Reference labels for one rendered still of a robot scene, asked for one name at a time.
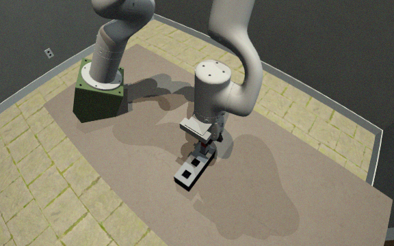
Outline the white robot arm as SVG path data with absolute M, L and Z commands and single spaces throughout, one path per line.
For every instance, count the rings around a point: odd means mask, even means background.
M 257 101 L 263 68 L 247 32 L 254 2 L 213 0 L 207 27 L 209 37 L 238 56 L 245 77 L 242 84 L 231 81 L 231 69 L 214 59 L 196 66 L 194 115 L 189 120 L 184 118 L 180 128 L 204 144 L 211 138 L 207 130 L 221 115 L 229 112 L 246 117 Z M 129 38 L 153 17 L 155 0 L 92 0 L 92 7 L 99 16 L 114 20 L 99 29 L 92 62 L 82 68 L 81 77 L 94 89 L 110 91 L 122 83 L 117 69 L 125 47 Z

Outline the grey and red pin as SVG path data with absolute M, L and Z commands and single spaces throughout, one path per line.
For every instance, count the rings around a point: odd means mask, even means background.
M 201 153 L 206 154 L 208 151 L 208 148 L 209 148 L 209 145 L 206 147 L 206 145 L 203 142 L 201 142 L 201 147 L 200 147 Z

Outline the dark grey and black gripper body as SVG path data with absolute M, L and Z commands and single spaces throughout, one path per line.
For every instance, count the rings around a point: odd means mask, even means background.
M 211 133 L 211 139 L 216 141 L 219 137 L 220 131 L 222 134 L 223 130 L 224 130 L 224 116 L 221 115 L 220 118 L 217 119 L 216 122 L 214 122 L 207 131 Z

